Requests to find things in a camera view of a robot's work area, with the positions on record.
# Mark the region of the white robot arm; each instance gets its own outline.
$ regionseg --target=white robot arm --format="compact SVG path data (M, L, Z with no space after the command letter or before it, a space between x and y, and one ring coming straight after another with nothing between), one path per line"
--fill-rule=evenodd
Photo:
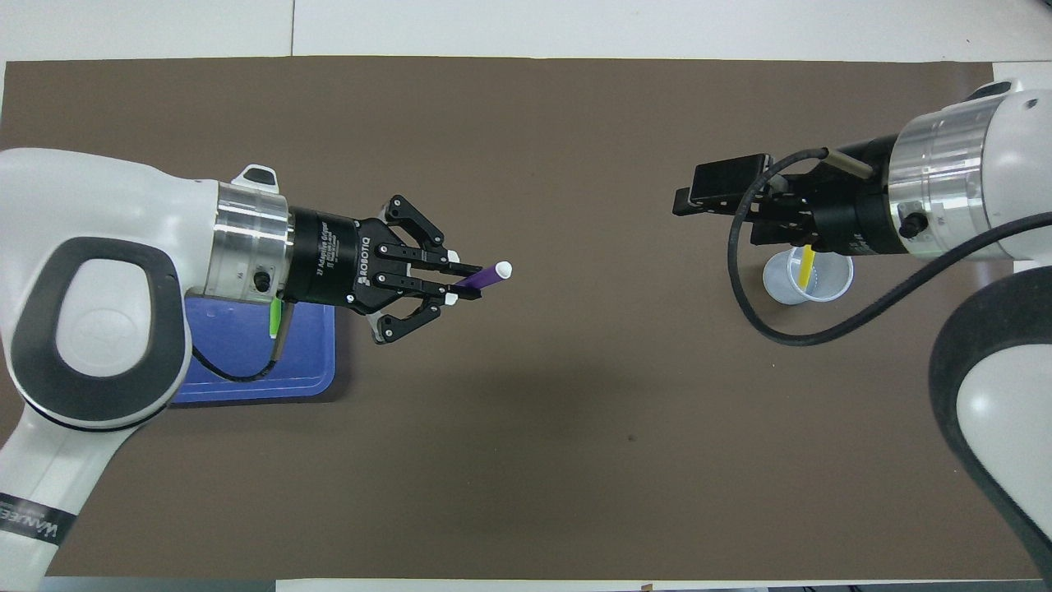
M376 342L390 344L441 307L481 298L485 284L472 281L484 269L460 263L404 197L391 198L382 219L289 208L262 166L223 183L9 149L0 152L0 339L25 401L0 450L3 590L39 586L109 458L181 385L198 355L184 295L278 299L288 313L298 302L340 306L366 315ZM424 281L413 267L467 279ZM421 302L414 313L383 313L402 298ZM280 358L283 336L257 377Z
M758 154L700 164L676 191L673 213L733 215L728 269L750 324L787 346L841 338L956 260L1052 264L1052 90L1008 80L920 116L897 135L837 149L802 150L777 163ZM794 162L812 170L781 175ZM791 335L748 302L737 237L753 244L810 244L842 254L910 252L932 259L858 315ZM1052 267L976 292L948 321L930 364L940 429L969 474L1026 544L1052 586Z

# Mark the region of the clear plastic cup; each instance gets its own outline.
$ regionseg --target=clear plastic cup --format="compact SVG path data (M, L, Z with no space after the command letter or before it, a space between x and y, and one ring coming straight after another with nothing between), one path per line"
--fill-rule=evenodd
M811 279L807 287L796 283L804 249L794 246L770 258L764 265L764 287L783 305L828 303L835 301L851 286L854 263L851 257L837 252L815 252Z

